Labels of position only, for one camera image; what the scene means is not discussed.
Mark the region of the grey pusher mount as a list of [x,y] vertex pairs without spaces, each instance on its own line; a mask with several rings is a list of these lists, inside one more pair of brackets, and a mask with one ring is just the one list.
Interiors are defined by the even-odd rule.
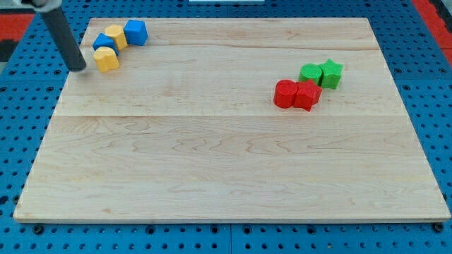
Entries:
[[38,13],[46,13],[60,8],[62,0],[21,0],[21,4]]

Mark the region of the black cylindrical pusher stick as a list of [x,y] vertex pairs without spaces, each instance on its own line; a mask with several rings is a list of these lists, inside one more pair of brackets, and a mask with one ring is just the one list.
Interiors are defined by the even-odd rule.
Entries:
[[69,23],[61,7],[40,14],[69,71],[78,72],[86,67]]

